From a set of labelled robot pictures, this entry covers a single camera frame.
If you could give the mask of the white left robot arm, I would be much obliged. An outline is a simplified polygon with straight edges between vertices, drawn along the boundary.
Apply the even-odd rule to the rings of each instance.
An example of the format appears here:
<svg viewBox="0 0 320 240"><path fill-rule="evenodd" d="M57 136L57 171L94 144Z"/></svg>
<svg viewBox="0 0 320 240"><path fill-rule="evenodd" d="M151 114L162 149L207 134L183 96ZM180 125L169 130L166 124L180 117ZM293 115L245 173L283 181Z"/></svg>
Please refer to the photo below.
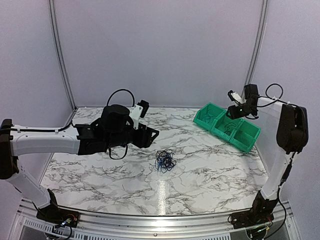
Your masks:
<svg viewBox="0 0 320 240"><path fill-rule="evenodd" d="M59 207L53 191L40 184L39 174L31 168L37 163L43 167L54 153L89 156L129 145L149 148L160 132L140 122L148 108L144 101L132 108L107 105L91 123L70 122L51 128L26 127L4 119L0 124L0 179L33 203L38 219L74 226L79 213Z"/></svg>

